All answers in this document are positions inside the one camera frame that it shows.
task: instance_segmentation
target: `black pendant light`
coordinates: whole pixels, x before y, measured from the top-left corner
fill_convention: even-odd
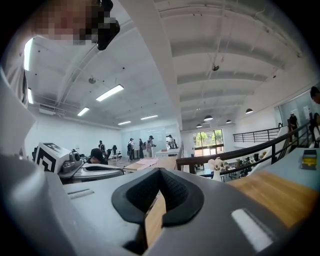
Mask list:
[[[247,110],[246,110],[246,114],[250,114],[250,113],[252,113],[253,112],[253,110],[251,109],[251,108],[248,108]]]
[[[211,115],[206,115],[203,119],[203,121],[211,121],[212,119],[214,119]]]

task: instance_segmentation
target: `large window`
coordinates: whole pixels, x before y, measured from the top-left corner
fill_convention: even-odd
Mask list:
[[[193,134],[195,157],[225,152],[222,130],[201,131]]]

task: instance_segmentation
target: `railing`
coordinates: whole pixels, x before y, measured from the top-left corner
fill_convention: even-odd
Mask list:
[[[306,124],[304,124],[303,126],[299,127],[298,129],[295,129],[291,132],[288,132],[287,134],[284,134],[278,138],[275,138],[271,141],[267,141],[252,147],[247,147],[247,148],[243,148],[243,149],[239,149],[239,150],[235,150],[235,151],[231,151],[231,152],[226,152],[226,153],[220,153],[220,154],[214,154],[214,155],[205,155],[205,156],[198,156],[198,157],[187,157],[187,158],[179,158],[176,160],[176,164],[177,164],[177,169],[181,170],[182,166],[187,166],[189,165],[189,171],[192,174],[196,174],[195,172],[195,165],[204,165],[206,164],[210,159],[216,159],[217,157],[220,157],[221,160],[229,160],[229,159],[234,159],[234,158],[238,158],[238,157],[243,157],[243,156],[247,156],[253,153],[256,153],[258,151],[264,150],[266,148],[271,147],[271,155],[264,157],[263,159],[256,161],[254,163],[251,164],[247,164],[245,166],[242,166],[240,168],[236,168],[236,169],[232,169],[232,170],[227,170],[227,171],[222,171],[220,172],[220,175],[225,175],[225,174],[231,174],[231,173],[235,173],[238,171],[242,171],[244,169],[256,166],[259,163],[262,163],[268,159],[271,159],[271,164],[274,164],[277,161],[277,155],[280,154],[281,152],[283,152],[284,150],[287,150],[289,147],[291,147],[292,145],[296,145],[297,147],[303,145],[303,146],[307,146],[309,145],[309,136],[311,135],[309,132],[309,122],[307,122]],[[288,143],[286,146],[284,146],[282,149],[280,149],[279,151],[276,152],[276,144],[286,140],[287,138],[290,138],[291,136],[296,135],[297,137],[290,143]],[[213,177],[213,174],[206,174],[206,175],[201,175],[203,177]]]
[[[233,135],[234,142],[269,142],[274,140],[280,128],[272,128],[266,130],[256,130],[252,132],[236,133]]]

